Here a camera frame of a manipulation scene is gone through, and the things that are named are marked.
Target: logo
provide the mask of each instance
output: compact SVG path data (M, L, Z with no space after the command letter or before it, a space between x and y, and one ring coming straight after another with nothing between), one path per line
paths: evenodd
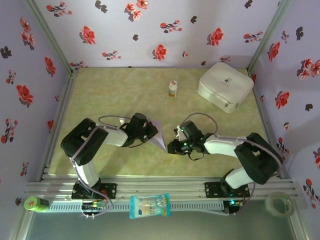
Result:
M221 83L222 83L223 85L226 85L227 87L229 87L229 84L230 84L231 81L232 81L232 79L231 79L231 78L228 78L228 79L225 79L224 81L221 81Z

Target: white storage case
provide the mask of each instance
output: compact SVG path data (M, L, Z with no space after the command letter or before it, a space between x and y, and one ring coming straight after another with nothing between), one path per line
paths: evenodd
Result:
M253 86L251 78L218 62L200 78L198 93L226 113L232 113L246 99Z

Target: blue packet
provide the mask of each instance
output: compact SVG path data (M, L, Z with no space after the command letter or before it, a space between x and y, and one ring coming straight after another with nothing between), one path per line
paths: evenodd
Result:
M149 216L171 215L169 193L152 196L130 197L130 219L138 219Z

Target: black bracket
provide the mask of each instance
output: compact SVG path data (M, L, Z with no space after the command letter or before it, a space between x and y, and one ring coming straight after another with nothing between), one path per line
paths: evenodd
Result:
M221 188L221 183L216 182L205 182L204 192L207 199L218 199L218 198L248 198L250 196L248 185L243 185L238 189L235 189L232 193L225 193Z
M117 184L116 183L100 183L99 189L97 189L97 190L99 192L106 194L111 200L116 199L116 194L117 194ZM80 182L77 181L73 185L71 199L102 200L104 198L101 195L96 194L96 193L94 193L92 196L88 196L88 194L85 194L84 189L83 189L82 185L80 184Z

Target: white bottle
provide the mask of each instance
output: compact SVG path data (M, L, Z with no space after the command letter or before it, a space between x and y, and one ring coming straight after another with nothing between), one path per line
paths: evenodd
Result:
M177 96L178 84L176 81L169 83L169 96L175 98Z

